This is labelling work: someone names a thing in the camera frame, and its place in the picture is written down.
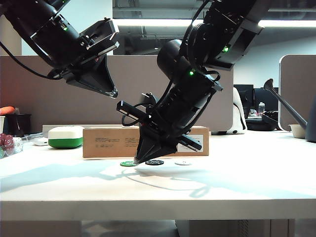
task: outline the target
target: green disc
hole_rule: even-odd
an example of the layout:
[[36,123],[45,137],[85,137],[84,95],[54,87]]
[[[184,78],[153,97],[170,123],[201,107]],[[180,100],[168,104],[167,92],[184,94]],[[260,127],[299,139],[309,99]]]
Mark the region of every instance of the green disc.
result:
[[134,161],[124,161],[120,163],[120,166],[125,166],[125,167],[131,167],[131,166],[137,166]]

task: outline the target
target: black mug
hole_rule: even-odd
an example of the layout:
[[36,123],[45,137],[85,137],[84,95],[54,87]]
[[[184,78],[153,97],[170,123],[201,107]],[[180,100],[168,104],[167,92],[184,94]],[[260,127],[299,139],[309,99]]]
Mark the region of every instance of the black mug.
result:
[[31,133],[31,114],[5,115],[8,123],[8,134],[23,137]]

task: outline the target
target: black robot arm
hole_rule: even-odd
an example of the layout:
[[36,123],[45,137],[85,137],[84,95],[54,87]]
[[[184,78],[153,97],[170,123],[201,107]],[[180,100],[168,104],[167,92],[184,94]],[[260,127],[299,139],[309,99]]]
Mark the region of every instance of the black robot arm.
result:
[[[124,101],[117,105],[124,114],[123,125],[140,123],[135,163],[174,153],[178,143],[194,151],[201,149],[201,144],[187,134],[212,96],[223,89],[218,71],[207,67],[232,68],[261,32],[258,23],[271,1],[214,0],[202,24],[191,24],[182,41],[172,40],[160,50],[158,66],[170,79],[162,97],[157,100],[147,93],[139,104],[146,107],[145,112]],[[126,116],[135,122],[125,124]]]
[[17,33],[53,70],[48,79],[117,97],[106,64],[106,53],[117,48],[119,32],[105,18],[81,33],[59,11],[70,0],[0,0],[4,14]]

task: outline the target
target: plastic bottle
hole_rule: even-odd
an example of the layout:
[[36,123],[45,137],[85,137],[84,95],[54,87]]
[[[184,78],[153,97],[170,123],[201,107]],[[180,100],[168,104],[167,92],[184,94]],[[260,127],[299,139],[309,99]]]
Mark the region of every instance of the plastic bottle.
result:
[[265,111],[265,103],[259,103],[259,116],[262,116],[263,112]]

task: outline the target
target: orange carrot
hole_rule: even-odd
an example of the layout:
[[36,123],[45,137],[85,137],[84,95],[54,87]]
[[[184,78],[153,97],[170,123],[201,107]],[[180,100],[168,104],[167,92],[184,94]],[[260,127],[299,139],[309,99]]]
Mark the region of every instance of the orange carrot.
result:
[[8,115],[14,112],[14,107],[12,106],[6,106],[6,107],[2,107],[0,108],[0,116],[2,115]]

